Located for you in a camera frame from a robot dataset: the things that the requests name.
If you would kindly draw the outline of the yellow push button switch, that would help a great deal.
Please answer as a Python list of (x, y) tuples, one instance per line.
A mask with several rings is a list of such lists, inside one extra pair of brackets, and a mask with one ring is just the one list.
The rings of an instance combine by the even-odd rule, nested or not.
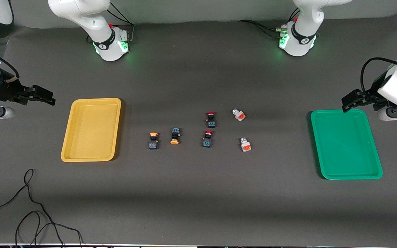
[(172, 145), (178, 145), (179, 142), (179, 138), (181, 137), (181, 129), (178, 127), (174, 127), (171, 129), (171, 140), (170, 140), (170, 144)]
[(159, 147), (159, 134), (157, 132), (150, 132), (150, 141), (148, 143), (148, 148), (150, 150), (156, 150)]

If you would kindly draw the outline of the yellow plastic tray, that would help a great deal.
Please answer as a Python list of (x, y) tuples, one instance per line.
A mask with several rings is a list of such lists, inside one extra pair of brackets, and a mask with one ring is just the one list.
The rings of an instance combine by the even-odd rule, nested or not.
[(60, 158), (63, 162), (106, 162), (115, 156), (119, 98), (78, 99), (71, 105)]

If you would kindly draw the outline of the dark grey table cover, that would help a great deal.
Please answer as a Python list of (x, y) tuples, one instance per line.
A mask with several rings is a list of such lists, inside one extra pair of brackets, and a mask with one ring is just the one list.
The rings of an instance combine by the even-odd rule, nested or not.
[[(312, 111), (341, 108), (369, 58), (397, 59), (396, 17), (327, 20), (301, 58), (241, 22), (139, 25), (135, 34), (115, 62), (79, 28), (9, 37), (4, 58), (21, 83), (53, 91), (56, 105), (11, 104), (15, 117), (0, 120), (0, 205), (33, 168), (33, 198), (87, 243), (397, 247), (397, 121), (363, 108), (383, 176), (344, 181), (321, 177), (310, 122)], [(63, 162), (72, 103), (97, 98), (121, 100), (115, 156)]]

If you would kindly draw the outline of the green plastic tray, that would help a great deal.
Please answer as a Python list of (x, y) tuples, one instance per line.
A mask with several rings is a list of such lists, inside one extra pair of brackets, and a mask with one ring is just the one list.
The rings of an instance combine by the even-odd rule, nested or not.
[(319, 167), (325, 179), (382, 177), (383, 169), (365, 112), (316, 110), (310, 118)]

